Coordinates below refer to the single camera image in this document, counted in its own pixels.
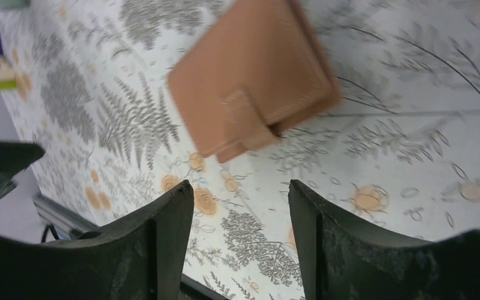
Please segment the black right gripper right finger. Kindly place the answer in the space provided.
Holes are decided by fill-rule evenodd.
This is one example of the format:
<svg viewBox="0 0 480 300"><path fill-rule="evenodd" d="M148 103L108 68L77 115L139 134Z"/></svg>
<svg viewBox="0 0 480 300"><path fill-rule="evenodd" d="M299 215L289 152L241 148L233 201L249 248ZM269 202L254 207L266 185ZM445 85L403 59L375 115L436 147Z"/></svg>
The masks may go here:
<svg viewBox="0 0 480 300"><path fill-rule="evenodd" d="M480 299L480 229L437 242L375 225L293 179L306 299Z"/></svg>

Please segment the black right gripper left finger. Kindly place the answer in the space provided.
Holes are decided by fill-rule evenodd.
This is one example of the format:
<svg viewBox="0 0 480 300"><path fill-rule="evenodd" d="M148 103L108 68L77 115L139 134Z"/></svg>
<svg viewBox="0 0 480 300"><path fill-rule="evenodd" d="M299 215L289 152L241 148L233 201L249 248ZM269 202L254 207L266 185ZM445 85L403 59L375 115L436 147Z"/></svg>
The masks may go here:
<svg viewBox="0 0 480 300"><path fill-rule="evenodd" d="M0 299L176 299L193 209L193 188L182 181L72 241L0 236Z"/></svg>

